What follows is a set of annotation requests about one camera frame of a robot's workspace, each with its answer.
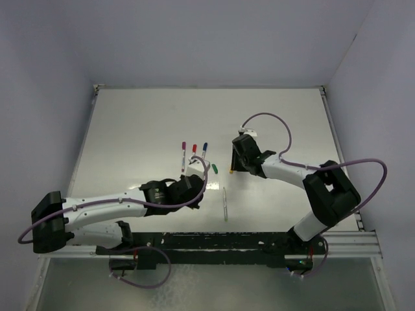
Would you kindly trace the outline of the green marker pen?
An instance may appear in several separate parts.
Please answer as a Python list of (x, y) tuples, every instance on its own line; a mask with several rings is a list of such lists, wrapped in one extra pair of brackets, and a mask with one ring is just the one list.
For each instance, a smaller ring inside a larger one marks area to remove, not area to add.
[(227, 195), (226, 195), (226, 188), (222, 188), (222, 201), (223, 201), (223, 211), (224, 211), (224, 221), (228, 221), (228, 205), (227, 205)]

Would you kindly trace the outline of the magenta marker pen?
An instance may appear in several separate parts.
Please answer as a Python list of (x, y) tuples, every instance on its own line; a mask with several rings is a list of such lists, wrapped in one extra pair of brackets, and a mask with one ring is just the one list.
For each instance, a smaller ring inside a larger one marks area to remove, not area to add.
[(185, 172), (185, 148), (182, 149), (182, 165), (181, 172)]

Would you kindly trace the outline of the green pen cap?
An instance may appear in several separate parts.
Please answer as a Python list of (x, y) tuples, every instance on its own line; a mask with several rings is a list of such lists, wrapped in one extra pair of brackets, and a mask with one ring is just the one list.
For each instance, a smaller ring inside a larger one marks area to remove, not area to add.
[(217, 168), (217, 166), (215, 164), (212, 164), (211, 166), (212, 166), (212, 169), (213, 169), (214, 173), (215, 174), (218, 174), (218, 168)]

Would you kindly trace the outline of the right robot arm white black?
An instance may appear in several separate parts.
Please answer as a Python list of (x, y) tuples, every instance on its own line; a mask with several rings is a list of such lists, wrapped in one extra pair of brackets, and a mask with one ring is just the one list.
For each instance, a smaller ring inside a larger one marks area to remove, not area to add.
[(314, 237), (347, 218), (361, 202), (360, 194), (334, 161), (317, 168), (294, 167), (273, 151), (261, 152), (248, 134), (232, 141), (232, 152), (232, 170), (284, 181), (305, 191), (311, 211), (287, 232), (289, 248), (295, 253), (304, 253)]

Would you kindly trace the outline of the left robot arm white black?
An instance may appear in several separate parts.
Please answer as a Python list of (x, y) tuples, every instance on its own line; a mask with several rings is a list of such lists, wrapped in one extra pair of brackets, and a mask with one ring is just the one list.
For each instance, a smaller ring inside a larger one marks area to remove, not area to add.
[(60, 191), (52, 191), (31, 212), (29, 244), (36, 254), (85, 244), (126, 254), (134, 239), (122, 218), (164, 216), (183, 207), (197, 209), (205, 188), (201, 174), (190, 174), (95, 198), (63, 198)]

